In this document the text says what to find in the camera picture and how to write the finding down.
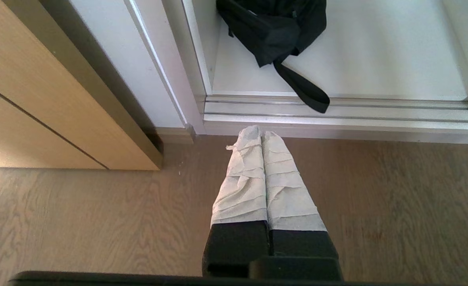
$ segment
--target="white tissue paper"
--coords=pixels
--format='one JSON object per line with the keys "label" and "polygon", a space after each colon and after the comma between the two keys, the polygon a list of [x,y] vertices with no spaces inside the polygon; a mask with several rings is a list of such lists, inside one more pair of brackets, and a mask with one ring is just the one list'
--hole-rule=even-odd
{"label": "white tissue paper", "polygon": [[211,226],[215,223],[267,221],[266,185],[258,126],[239,132],[227,167],[227,176],[212,206]]}
{"label": "white tissue paper", "polygon": [[270,230],[327,231],[283,139],[265,132],[262,152]]}

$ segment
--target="wood grain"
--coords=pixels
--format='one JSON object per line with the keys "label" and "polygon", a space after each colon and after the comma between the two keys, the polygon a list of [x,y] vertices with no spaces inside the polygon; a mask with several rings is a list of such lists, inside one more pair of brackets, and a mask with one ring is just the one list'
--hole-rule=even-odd
{"label": "wood grain", "polygon": [[[235,137],[161,172],[0,170],[0,285],[23,270],[200,275]],[[285,139],[348,281],[468,284],[468,145]]]}
{"label": "wood grain", "polygon": [[41,4],[6,2],[37,35],[0,0],[0,93],[110,169],[157,170],[161,154]]}
{"label": "wood grain", "polygon": [[0,167],[104,169],[1,97]]}

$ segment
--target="white shelf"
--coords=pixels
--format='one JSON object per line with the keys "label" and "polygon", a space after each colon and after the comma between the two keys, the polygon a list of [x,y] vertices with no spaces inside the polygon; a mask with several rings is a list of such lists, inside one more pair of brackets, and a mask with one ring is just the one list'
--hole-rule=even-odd
{"label": "white shelf", "polygon": [[[285,65],[332,98],[450,100],[468,97],[464,58],[440,1],[335,0],[328,26]],[[296,96],[272,66],[259,68],[221,21],[212,94]]]}

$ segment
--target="bag strap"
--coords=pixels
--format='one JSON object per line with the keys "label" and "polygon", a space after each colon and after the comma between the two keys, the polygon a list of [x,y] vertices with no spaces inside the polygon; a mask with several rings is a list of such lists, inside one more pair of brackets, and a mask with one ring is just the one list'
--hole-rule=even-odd
{"label": "bag strap", "polygon": [[297,96],[299,96],[306,105],[317,112],[326,112],[329,107],[330,99],[322,89],[300,76],[298,73],[282,65],[280,60],[275,60],[273,65],[281,78],[290,85],[297,93]]}

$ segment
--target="cabinet door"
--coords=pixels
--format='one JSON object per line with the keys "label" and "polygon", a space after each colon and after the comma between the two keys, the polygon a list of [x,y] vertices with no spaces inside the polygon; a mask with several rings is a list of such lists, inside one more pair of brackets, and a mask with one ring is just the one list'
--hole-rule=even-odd
{"label": "cabinet door", "polygon": [[104,168],[1,96],[0,167]]}
{"label": "cabinet door", "polygon": [[0,94],[108,169],[162,156],[38,0],[0,0]]}

